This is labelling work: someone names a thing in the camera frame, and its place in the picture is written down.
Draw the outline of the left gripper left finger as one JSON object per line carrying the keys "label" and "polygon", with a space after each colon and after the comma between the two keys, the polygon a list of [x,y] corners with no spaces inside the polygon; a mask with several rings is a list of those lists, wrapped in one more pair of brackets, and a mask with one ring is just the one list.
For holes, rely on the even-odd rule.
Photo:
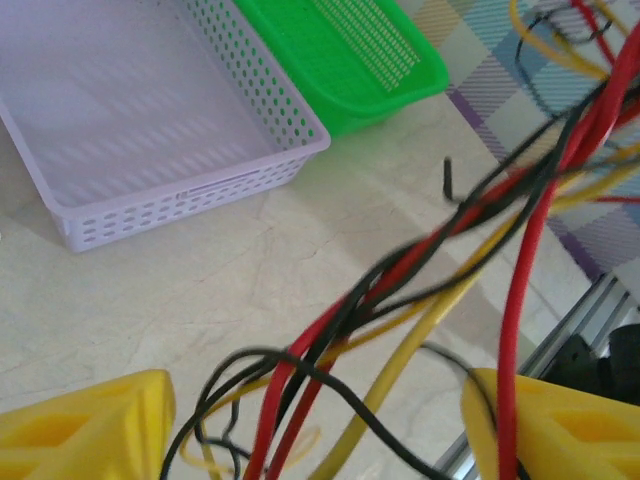
{"label": "left gripper left finger", "polygon": [[3,479],[157,479],[176,415],[166,370],[1,415]]}

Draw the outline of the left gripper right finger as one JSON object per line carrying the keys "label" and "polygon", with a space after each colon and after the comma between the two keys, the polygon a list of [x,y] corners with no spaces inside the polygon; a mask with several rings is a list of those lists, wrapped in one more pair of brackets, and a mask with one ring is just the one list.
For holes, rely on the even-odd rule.
{"label": "left gripper right finger", "polygon": [[[517,454],[530,479],[639,479],[639,406],[516,377]],[[461,413],[481,479],[498,479],[486,402],[467,377]]]}

